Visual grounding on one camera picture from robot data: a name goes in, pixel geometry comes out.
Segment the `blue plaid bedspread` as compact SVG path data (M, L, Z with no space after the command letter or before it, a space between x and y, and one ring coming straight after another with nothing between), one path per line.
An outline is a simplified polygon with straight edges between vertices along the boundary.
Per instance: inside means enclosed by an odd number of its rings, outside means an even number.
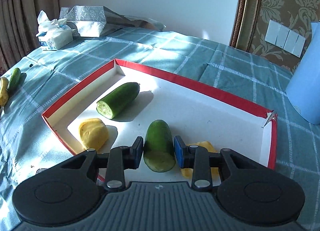
M11 201L16 186L70 156L42 113L115 58L188 77L276 111L276 171L302 186L305 204L298 221L307 230L319 230L319 126L289 102L285 89L292 73L221 43L130 28L102 38L79 37L58 51L35 49L16 64L25 80L1 114L1 230L19 224Z

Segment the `silver patterned gift bag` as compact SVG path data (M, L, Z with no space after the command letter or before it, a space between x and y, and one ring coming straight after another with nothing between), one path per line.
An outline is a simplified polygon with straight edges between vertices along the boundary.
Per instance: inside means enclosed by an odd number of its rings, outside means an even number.
M62 7L60 19L65 19L73 36L102 37L126 27L162 31L166 28L157 20L120 15L105 6Z

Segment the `brown curtain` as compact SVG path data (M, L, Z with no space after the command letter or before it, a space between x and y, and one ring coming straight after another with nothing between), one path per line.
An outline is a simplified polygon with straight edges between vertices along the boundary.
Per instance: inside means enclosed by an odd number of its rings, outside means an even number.
M40 46L37 16L46 12L52 20L59 16L58 0L0 0L1 74Z

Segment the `small yellow fruit piece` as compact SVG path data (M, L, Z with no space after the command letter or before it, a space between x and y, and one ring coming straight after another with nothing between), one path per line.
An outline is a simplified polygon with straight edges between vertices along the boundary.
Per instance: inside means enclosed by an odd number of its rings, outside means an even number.
M182 176L188 179L192 179L193 173L196 173L196 177L200 177L201 171L209 173L208 170L210 169L212 179L218 178L218 168L209 167L209 153L217 153L217 150L213 147L213 145L209 141L202 141L188 145L189 148L191 146L197 146L197 148L195 149L193 168L181 168Z

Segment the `large yellow fruit chunk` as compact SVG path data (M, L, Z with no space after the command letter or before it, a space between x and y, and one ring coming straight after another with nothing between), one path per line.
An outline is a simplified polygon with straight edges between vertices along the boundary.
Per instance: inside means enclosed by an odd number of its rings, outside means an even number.
M92 118L80 123L79 136L85 149L99 150L108 140L109 133L101 119Z

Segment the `white tissue pack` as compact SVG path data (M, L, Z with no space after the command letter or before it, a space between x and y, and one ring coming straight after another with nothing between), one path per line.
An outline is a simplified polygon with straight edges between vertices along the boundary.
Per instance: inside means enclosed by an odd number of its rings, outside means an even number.
M47 14L41 10L37 22L39 26L36 37L43 51L56 51L73 41L67 19L49 20Z

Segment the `cut cucumber half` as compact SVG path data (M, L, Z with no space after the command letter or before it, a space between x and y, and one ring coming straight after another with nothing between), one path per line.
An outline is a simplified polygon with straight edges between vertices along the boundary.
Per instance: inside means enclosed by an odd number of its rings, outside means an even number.
M96 110L107 119L118 116L140 92L140 85L137 82L126 82L97 102Z

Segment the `light blue electric kettle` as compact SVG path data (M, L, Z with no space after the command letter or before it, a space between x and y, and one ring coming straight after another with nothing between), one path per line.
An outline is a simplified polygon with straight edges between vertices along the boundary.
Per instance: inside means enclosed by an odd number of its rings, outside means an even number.
M320 28L311 23L311 42L286 88L295 110L308 122L319 125L320 117Z

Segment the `small whole cucumber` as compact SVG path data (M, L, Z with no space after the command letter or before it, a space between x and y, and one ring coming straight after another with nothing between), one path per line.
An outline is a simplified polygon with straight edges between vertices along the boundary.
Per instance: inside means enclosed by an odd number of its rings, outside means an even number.
M12 72L9 84L8 84L8 92L12 93L16 90L20 83L21 78L21 70L20 68L15 68Z

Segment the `ornate brown headboard frame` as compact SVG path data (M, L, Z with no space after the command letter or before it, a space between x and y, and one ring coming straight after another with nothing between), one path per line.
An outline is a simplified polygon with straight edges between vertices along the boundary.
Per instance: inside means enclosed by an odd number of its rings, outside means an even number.
M265 41L270 20L305 37L305 52L311 42L311 23L319 21L319 0L238 0L231 47L294 72L301 59Z

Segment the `yellow banana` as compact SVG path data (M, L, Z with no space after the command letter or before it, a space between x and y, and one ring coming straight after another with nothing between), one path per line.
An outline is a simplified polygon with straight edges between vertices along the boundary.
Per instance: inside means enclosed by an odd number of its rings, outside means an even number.
M0 106L4 107L9 99L9 94L7 91L9 81L6 77L1 77L1 92L0 92Z

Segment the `red shallow cardboard tray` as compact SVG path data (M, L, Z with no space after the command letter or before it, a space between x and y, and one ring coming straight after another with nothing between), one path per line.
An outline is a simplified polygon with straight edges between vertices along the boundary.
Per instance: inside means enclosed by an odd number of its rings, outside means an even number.
M72 153L83 152L79 126L100 118L97 102L116 87L136 82L135 100L114 119L102 118L110 134L100 152L130 146L155 120L165 121L186 144L208 141L274 168L277 119L272 111L226 91L146 65L114 59L62 95L42 115Z

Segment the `green cucumber end piece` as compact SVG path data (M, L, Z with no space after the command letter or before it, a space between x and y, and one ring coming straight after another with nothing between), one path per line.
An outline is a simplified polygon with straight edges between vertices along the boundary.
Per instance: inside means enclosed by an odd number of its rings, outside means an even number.
M153 121L146 132L143 159L153 172L164 173L175 165L171 130L163 120Z

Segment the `white wall switch panel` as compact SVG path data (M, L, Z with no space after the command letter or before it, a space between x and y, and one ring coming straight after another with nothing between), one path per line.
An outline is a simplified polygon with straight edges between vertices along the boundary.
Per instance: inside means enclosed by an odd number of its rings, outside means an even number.
M269 20L265 41L301 58L306 38L276 21Z

